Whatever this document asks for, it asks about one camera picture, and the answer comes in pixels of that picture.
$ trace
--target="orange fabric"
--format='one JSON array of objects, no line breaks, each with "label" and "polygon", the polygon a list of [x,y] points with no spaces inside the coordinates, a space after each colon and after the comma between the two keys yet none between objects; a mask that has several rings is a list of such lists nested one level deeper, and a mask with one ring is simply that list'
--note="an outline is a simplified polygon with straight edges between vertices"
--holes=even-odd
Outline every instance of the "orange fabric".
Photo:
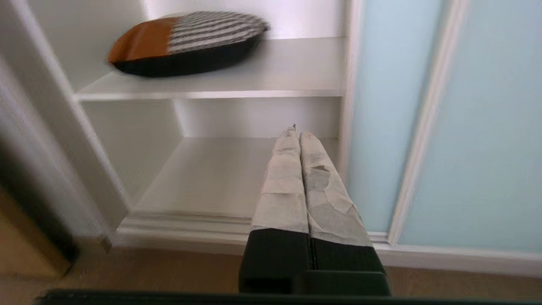
[{"label": "orange fabric", "polygon": [[179,17],[162,18],[131,28],[115,42],[107,62],[166,56],[170,32],[178,20]]}]

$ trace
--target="frosted glass panel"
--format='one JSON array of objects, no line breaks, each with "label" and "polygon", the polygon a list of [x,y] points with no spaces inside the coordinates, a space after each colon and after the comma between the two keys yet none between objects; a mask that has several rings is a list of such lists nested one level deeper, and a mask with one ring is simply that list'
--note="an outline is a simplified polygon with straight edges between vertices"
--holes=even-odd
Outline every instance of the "frosted glass panel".
[{"label": "frosted glass panel", "polygon": [[400,242],[542,252],[542,2],[472,1]]},{"label": "frosted glass panel", "polygon": [[367,1],[349,194],[367,230],[388,231],[441,1]]}]

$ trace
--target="wooden floor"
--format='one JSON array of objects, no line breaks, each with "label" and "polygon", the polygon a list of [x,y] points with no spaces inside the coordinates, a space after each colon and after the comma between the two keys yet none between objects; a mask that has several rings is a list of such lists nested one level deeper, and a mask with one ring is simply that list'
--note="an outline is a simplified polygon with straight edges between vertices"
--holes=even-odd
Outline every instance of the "wooden floor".
[{"label": "wooden floor", "polygon": [[[236,293],[240,256],[143,249],[84,252],[59,280],[0,277],[2,304],[28,305],[52,288]],[[542,300],[542,279],[387,268],[395,296]]]}]

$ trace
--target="white shelf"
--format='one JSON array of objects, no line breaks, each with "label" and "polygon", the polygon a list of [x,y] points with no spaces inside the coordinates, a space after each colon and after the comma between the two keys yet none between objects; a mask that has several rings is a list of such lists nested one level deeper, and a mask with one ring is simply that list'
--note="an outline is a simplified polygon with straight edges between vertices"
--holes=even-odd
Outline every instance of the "white shelf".
[{"label": "white shelf", "polygon": [[78,100],[337,97],[343,95],[344,38],[264,40],[250,58],[222,70],[146,79],[112,71]]},{"label": "white shelf", "polygon": [[[184,138],[133,212],[251,218],[275,138]],[[337,139],[322,139],[335,162]]]}]

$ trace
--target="shelving unit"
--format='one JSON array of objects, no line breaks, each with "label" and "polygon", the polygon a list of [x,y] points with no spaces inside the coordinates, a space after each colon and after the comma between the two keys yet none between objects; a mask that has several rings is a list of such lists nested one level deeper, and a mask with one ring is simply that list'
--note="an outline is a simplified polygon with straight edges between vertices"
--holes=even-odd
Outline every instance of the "shelving unit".
[{"label": "shelving unit", "polygon": [[[339,127],[349,125],[345,113],[351,109],[343,96],[352,92],[347,84],[352,41],[346,35],[352,3],[140,4],[28,0],[19,9],[44,45],[44,57],[57,67],[51,73],[71,97],[75,116],[128,209],[114,225],[112,240],[145,246],[174,240],[192,243],[184,249],[197,244],[200,251],[239,253],[274,137],[295,123],[298,132],[321,138],[336,164],[344,155]],[[272,29],[247,60],[214,72],[145,79],[105,64],[112,43],[132,26],[196,10],[257,14]]]}]

